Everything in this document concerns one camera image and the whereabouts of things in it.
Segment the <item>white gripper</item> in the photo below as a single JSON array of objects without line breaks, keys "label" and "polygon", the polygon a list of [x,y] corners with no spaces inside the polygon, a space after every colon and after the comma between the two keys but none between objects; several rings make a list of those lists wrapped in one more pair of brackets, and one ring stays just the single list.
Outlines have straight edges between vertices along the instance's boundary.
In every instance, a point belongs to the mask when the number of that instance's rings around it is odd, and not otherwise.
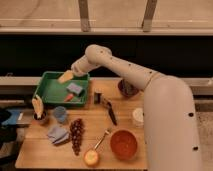
[{"label": "white gripper", "polygon": [[73,74],[77,77],[84,76],[90,70],[90,64],[85,56],[79,58],[71,65],[71,70],[65,71],[59,78],[59,83],[65,83],[73,78]]}]

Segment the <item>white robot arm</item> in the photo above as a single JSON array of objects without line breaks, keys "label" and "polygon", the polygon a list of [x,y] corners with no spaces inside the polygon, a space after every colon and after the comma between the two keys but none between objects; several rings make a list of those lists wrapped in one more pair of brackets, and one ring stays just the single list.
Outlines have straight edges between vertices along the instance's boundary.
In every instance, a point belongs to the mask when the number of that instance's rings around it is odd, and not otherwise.
[{"label": "white robot arm", "polygon": [[197,117],[190,87],[180,78],[122,60],[90,45],[59,77],[64,83],[103,66],[144,92],[148,171],[203,171]]}]

